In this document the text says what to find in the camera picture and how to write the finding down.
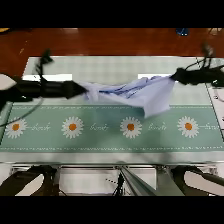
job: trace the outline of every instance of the cloth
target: cloth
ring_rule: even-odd
[[[141,107],[145,118],[168,110],[169,98],[175,81],[170,76],[141,78],[119,86],[107,86],[97,83],[79,83],[88,92],[85,99],[91,103],[113,102],[133,107]]]

